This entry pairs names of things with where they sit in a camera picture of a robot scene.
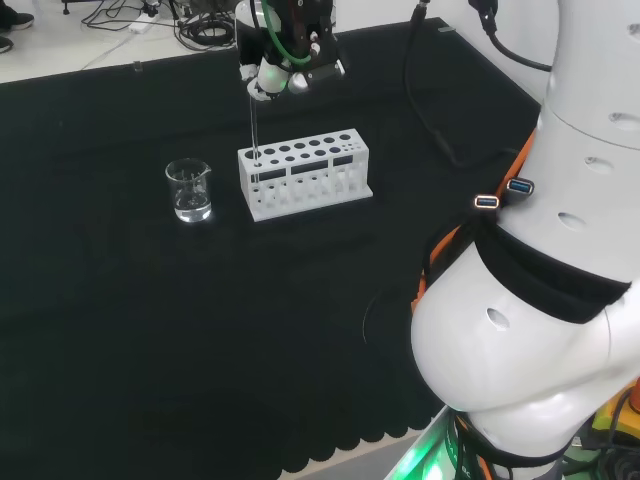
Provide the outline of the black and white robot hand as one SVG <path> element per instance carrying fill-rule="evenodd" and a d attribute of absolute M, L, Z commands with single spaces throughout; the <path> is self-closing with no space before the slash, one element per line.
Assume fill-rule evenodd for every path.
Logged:
<path fill-rule="evenodd" d="M 344 77 L 334 3 L 312 0 L 241 1 L 234 10 L 241 80 L 252 99 L 267 102 L 285 91 L 304 93 Z"/>

